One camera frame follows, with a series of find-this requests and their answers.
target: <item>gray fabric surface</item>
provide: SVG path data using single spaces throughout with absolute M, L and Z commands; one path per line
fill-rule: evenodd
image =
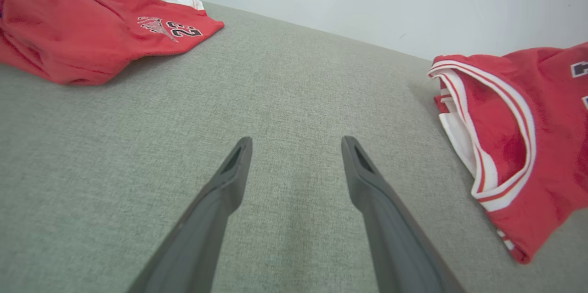
M 2 292 L 123 293 L 242 136 L 215 292 L 376 292 L 340 138 L 353 135 L 470 292 L 585 292 L 588 213 L 516 264 L 469 195 L 430 62 L 206 5 L 226 28 L 104 86 L 0 73 Z

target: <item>red clothing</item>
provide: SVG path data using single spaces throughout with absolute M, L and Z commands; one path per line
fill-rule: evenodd
M 439 56 L 429 77 L 472 195 L 520 263 L 588 207 L 588 43 Z
M 224 27 L 198 0 L 0 0 L 0 62 L 103 84 L 142 56 L 187 52 Z

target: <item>sports jersey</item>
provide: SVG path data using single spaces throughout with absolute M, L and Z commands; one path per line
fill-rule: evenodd
M 224 27 L 199 0 L 0 0 L 0 62 L 103 84 L 142 56 L 184 53 Z
M 588 207 L 588 43 L 503 57 L 439 56 L 429 77 L 456 153 L 514 259 Z

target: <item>jersey number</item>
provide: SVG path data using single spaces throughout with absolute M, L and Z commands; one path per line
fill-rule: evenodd
M 180 23 L 175 23 L 172 21 L 169 21 L 167 25 L 168 27 L 172 28 L 170 30 L 172 35 L 177 37 L 183 37 L 184 35 L 190 37 L 202 36 L 202 32 L 200 32 L 197 28 L 190 27 L 189 25 L 181 25 Z
M 571 65 L 571 76 L 572 77 L 580 77 L 588 75 L 588 62 L 582 61 Z M 584 102 L 584 106 L 588 108 L 588 96 L 582 97 L 582 102 Z

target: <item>red garment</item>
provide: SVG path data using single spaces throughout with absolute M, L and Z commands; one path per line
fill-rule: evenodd
M 103 84 L 224 27 L 198 0 L 0 0 L 0 13 L 0 62 L 59 84 Z
M 588 207 L 588 43 L 439 56 L 429 77 L 472 195 L 520 263 Z

